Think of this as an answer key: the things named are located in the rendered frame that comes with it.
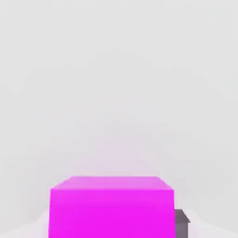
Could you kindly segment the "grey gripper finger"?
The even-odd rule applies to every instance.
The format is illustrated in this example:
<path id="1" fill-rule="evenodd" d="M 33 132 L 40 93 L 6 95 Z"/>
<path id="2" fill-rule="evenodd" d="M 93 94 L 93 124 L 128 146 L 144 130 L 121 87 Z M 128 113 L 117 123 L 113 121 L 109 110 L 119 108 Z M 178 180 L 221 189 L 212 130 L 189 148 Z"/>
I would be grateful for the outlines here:
<path id="1" fill-rule="evenodd" d="M 208 230 L 192 210 L 175 210 L 175 238 L 208 238 Z"/>

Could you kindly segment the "small magenta cube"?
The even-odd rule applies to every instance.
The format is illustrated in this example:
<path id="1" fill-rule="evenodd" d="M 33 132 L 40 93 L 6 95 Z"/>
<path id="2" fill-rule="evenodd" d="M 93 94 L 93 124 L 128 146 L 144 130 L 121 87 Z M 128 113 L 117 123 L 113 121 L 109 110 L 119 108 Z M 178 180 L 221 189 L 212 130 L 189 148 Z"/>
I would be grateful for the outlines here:
<path id="1" fill-rule="evenodd" d="M 48 238 L 175 238 L 174 190 L 153 176 L 75 176 L 50 190 Z"/>

